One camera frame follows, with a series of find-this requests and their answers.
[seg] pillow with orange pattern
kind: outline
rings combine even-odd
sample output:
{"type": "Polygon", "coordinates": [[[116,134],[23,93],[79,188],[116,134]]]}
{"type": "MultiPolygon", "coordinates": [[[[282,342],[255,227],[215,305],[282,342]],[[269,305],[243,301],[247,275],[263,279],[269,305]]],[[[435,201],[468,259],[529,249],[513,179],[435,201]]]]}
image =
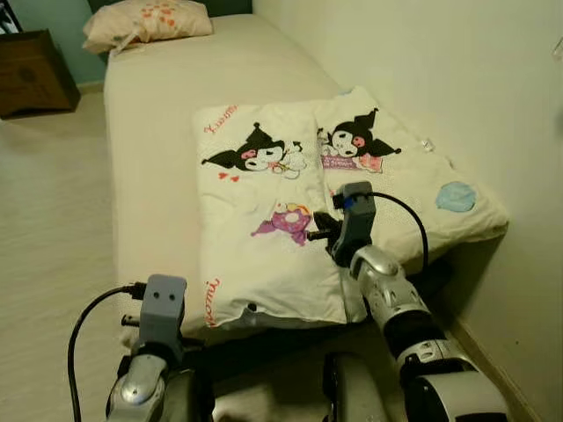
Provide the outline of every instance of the pillow with orange pattern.
{"type": "Polygon", "coordinates": [[[99,9],[84,26],[94,54],[150,42],[213,33],[204,4],[187,0],[125,0],[99,9]]]}

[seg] wall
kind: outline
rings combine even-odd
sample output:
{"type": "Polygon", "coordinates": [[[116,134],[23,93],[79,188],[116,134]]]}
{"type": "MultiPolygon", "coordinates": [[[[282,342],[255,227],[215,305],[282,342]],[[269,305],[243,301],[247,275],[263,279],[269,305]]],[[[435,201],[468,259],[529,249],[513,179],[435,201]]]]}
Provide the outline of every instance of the wall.
{"type": "Polygon", "coordinates": [[[91,16],[86,0],[10,0],[24,31],[48,29],[77,84],[101,81],[106,65],[82,49],[82,27],[91,16]]]}
{"type": "MultiPolygon", "coordinates": [[[[254,1],[255,13],[339,84],[367,86],[505,204],[508,234],[484,268],[453,281],[447,302],[545,421],[563,420],[563,65],[551,56],[563,35],[561,7],[559,0],[254,1]]],[[[471,270],[490,252],[468,247],[454,258],[471,270]]]]}

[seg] beige floor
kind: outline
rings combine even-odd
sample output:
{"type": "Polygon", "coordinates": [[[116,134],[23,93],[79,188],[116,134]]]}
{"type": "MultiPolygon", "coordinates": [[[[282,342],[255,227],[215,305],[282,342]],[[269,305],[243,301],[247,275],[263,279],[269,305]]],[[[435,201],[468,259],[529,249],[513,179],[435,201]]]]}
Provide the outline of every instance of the beige floor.
{"type": "MultiPolygon", "coordinates": [[[[66,347],[92,297],[113,285],[111,181],[103,98],[76,113],[0,121],[0,420],[70,421],[66,347]]],[[[96,309],[77,345],[83,420],[104,420],[121,356],[119,316],[96,309]]],[[[371,330],[351,333],[216,386],[216,420],[320,421],[326,351],[354,348],[383,380],[395,419],[400,395],[371,330]]]]}

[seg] white mattress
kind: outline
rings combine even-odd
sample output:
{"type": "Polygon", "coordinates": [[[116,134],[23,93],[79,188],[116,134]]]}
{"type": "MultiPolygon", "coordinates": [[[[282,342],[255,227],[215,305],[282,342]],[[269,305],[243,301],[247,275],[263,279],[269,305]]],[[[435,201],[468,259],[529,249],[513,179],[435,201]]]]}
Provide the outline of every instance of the white mattress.
{"type": "MultiPolygon", "coordinates": [[[[105,101],[120,284],[188,281],[184,333],[206,337],[191,116],[204,106],[330,98],[337,84],[261,18],[213,19],[215,34],[149,44],[109,62],[105,101]]],[[[122,300],[123,312],[138,303],[122,300]]]]}

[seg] cartoon character print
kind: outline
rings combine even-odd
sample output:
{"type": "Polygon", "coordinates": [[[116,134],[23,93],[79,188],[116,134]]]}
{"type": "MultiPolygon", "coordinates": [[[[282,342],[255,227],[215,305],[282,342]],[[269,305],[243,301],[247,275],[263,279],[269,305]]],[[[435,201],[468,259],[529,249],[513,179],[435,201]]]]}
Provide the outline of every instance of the cartoon character print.
{"type": "Polygon", "coordinates": [[[369,114],[356,116],[354,121],[340,123],[326,135],[323,129],[319,129],[325,168],[381,172],[381,157],[401,152],[400,148],[394,149],[382,140],[374,139],[371,129],[376,121],[376,112],[375,108],[369,114]]]}
{"type": "Polygon", "coordinates": [[[272,218],[263,221],[258,229],[251,233],[251,236],[281,230],[289,233],[296,244],[304,246],[307,240],[306,228],[310,222],[311,212],[306,206],[293,203],[277,204],[272,218]]]}
{"type": "Polygon", "coordinates": [[[260,130],[259,123],[254,123],[253,132],[239,149],[220,152],[201,163],[217,164],[226,169],[237,167],[241,171],[270,170],[284,178],[298,178],[307,167],[302,150],[300,142],[287,146],[284,141],[273,141],[260,130]]]}

